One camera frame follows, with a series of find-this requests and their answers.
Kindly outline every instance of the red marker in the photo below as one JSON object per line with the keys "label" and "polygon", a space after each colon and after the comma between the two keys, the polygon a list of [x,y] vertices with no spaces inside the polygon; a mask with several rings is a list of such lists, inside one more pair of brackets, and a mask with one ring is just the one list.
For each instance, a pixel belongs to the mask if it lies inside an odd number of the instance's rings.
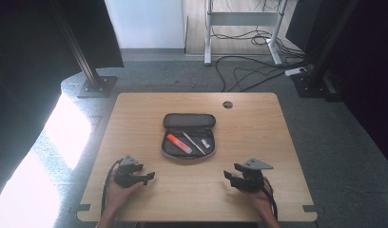
{"label": "red marker", "polygon": [[184,142],[181,142],[174,135],[168,134],[167,139],[171,141],[173,144],[177,145],[179,148],[181,148],[186,154],[191,154],[191,152],[193,152],[193,150],[190,147],[184,144]]}

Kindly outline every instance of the white pen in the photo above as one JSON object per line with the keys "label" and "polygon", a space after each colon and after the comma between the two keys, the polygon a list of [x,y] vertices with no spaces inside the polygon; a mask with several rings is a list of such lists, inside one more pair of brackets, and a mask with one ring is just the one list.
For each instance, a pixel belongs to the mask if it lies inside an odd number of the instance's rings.
{"label": "white pen", "polygon": [[183,133],[183,135],[193,144],[193,145],[195,145],[196,147],[197,147],[197,149],[199,149],[204,155],[206,155],[204,152],[203,152],[203,150],[193,141],[193,140],[191,140],[191,138],[187,135],[187,134],[185,134],[185,132],[183,132],[182,131],[182,133]]}

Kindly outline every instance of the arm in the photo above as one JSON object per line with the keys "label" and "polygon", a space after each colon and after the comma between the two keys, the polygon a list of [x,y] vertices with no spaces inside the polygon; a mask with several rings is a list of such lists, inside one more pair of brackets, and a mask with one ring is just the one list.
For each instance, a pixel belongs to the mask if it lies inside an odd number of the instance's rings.
{"label": "arm", "polygon": [[[266,181],[264,181],[264,186],[265,186],[265,189],[271,194],[273,190]],[[262,218],[262,222],[264,223],[265,227],[267,228],[280,227],[280,225],[278,224],[277,220],[275,219],[272,213],[271,203],[268,197],[264,194],[264,192],[262,192],[262,190],[259,190],[254,193],[249,193],[245,191],[241,191],[241,192],[249,197],[257,213]]]}
{"label": "arm", "polygon": [[120,187],[114,182],[114,174],[116,171],[117,170],[113,170],[113,174],[111,175],[107,189],[107,204],[96,228],[110,228],[113,225],[118,211],[126,203],[128,197],[144,185],[143,182],[138,182],[129,188]]}

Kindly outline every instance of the person's left hand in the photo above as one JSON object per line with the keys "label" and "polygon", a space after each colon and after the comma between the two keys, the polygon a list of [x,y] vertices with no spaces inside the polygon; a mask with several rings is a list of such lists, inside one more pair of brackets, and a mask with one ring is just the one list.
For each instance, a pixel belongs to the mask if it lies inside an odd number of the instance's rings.
{"label": "person's left hand", "polygon": [[144,185],[141,181],[128,188],[123,188],[114,181],[114,175],[116,172],[117,168],[115,168],[111,174],[106,197],[106,208],[110,207],[114,211],[118,211],[121,207],[123,207],[128,197]]}

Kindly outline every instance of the light wood surface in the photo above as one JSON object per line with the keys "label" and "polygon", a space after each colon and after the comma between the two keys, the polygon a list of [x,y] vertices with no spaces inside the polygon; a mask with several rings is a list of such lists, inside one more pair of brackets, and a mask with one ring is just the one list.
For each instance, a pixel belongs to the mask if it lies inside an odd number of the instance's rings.
{"label": "light wood surface", "polygon": [[[276,6],[279,0],[267,0],[266,8],[264,11],[277,11]],[[282,19],[282,24],[278,37],[285,39],[286,32],[289,27],[289,23],[292,19],[295,6],[298,0],[288,0],[285,8],[285,15]],[[202,54],[204,55],[205,49],[205,0],[184,0],[185,14],[188,17],[187,35],[186,35],[186,47],[187,54]],[[261,0],[214,0],[214,11],[262,11],[263,1]],[[255,30],[256,27],[214,27],[216,34],[223,34],[226,36],[237,36],[245,34],[249,31]],[[258,30],[264,30],[272,33],[270,27],[258,27]],[[251,44],[250,40],[222,40],[212,37],[212,53],[213,55],[226,55],[226,54],[267,54],[269,55],[269,49],[267,46],[255,46]],[[284,42],[289,48],[297,48],[290,42]]]}
{"label": "light wood surface", "polygon": [[[223,103],[233,104],[230,109]],[[203,161],[162,156],[167,113],[208,113],[217,152]],[[131,155],[155,180],[128,199],[119,219],[129,221],[260,221],[248,199],[230,187],[223,171],[256,158],[274,166],[270,179],[280,221],[313,221],[313,205],[277,96],[273,93],[123,93],[110,117],[87,189],[80,220],[99,220],[103,182],[115,161]]]}

